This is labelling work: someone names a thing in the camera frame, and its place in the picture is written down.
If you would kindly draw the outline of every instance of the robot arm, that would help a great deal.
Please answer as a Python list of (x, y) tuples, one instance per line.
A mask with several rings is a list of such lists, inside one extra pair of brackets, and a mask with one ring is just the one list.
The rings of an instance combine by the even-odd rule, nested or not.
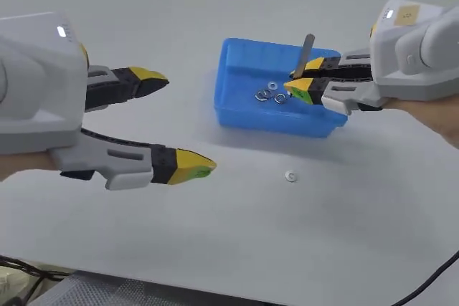
[[(306, 44), (312, 47), (311, 40)], [(293, 72), (285, 88), (345, 115), (381, 110), (389, 98), (435, 100), (459, 93), (457, 56), (459, 7), (391, 0), (372, 28), (368, 48), (298, 65), (303, 73)]]
[(0, 19), (0, 154), (48, 150), (61, 176), (87, 181), (97, 171), (110, 190), (208, 176), (216, 164), (198, 153), (82, 128), (85, 112), (145, 97), (168, 83), (140, 67), (90, 65), (58, 14)]

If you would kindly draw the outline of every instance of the white table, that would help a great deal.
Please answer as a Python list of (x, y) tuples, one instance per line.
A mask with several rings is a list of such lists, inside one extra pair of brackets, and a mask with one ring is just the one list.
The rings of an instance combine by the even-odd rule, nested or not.
[[(386, 306), (459, 248), (459, 154), (396, 111), (352, 115), (327, 140), (224, 130), (214, 70), (226, 37), (363, 47), (386, 0), (0, 0), (65, 11), (92, 63), (171, 84), (85, 126), (203, 153), (212, 176), (108, 192), (57, 173), (0, 190), (0, 252), (91, 272), (292, 305)], [(459, 0), (419, 0), (453, 5)], [(296, 170), (297, 183), (284, 179)], [(458, 303), (453, 267), (413, 306)]]

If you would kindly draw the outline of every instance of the blue plastic bin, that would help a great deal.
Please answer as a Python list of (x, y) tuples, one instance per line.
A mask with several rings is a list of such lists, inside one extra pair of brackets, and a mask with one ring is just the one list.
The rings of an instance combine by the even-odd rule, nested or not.
[[(308, 105), (287, 96), (279, 105), (273, 99), (255, 99), (258, 90), (270, 81), (278, 84), (276, 92), (287, 95), (283, 83), (295, 69), (301, 47), (226, 39), (223, 43), (215, 85), (214, 107), (220, 125), (235, 128), (268, 130), (326, 138), (343, 126), (347, 116), (327, 110), (322, 105)], [(313, 49), (311, 59), (336, 57), (338, 52)]]

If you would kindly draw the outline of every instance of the person's hand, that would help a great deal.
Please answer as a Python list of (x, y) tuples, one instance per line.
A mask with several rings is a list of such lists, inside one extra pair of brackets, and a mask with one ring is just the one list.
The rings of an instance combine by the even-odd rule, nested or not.
[(56, 170), (56, 166), (48, 153), (0, 156), (0, 181), (25, 170)]
[(406, 111), (459, 148), (459, 95), (431, 102), (391, 100), (384, 108)]

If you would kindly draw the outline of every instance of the cable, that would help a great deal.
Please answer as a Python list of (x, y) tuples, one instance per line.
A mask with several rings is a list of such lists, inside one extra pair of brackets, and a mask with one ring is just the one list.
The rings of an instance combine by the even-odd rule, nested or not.
[(53, 282), (62, 281), (66, 276), (65, 272), (56, 272), (54, 270), (42, 270), (19, 259), (14, 259), (0, 255), (0, 266), (11, 269), (17, 269), (33, 277), (43, 277)]
[(24, 299), (22, 300), (22, 303), (24, 305), (27, 305), (27, 303), (29, 302), (30, 298), (32, 297), (32, 295), (35, 293), (35, 291), (37, 290), (38, 286), (41, 285), (41, 283), (44, 281), (44, 277), (40, 277), (35, 283), (34, 285), (32, 286), (32, 288), (30, 288), (30, 290), (27, 292), (26, 296), (24, 297)]
[(392, 306), (403, 306), (408, 302), (412, 301), (418, 297), (422, 292), (424, 292), (438, 277), (440, 277), (443, 272), (445, 272), (449, 267), (451, 267), (459, 259), (459, 251), (456, 252), (448, 261), (446, 261), (436, 272), (432, 274), (422, 285), (420, 285), (413, 293), (404, 297), (399, 302), (394, 303)]
[(11, 269), (20, 270), (21, 272), (25, 272), (26, 274), (37, 277), (38, 280), (34, 283), (32, 288), (27, 292), (24, 299), (20, 297), (13, 297), (12, 299), (8, 300), (2, 306), (25, 306), (27, 305), (28, 301), (35, 293), (37, 288), (40, 284), (45, 280), (48, 279), (49, 281), (53, 282), (60, 282), (69, 274), (66, 272), (57, 272), (54, 270), (42, 270), (33, 265), (30, 265), (26, 262), (21, 261), (20, 259), (14, 259), (6, 256), (0, 255), (0, 267), (6, 267)]

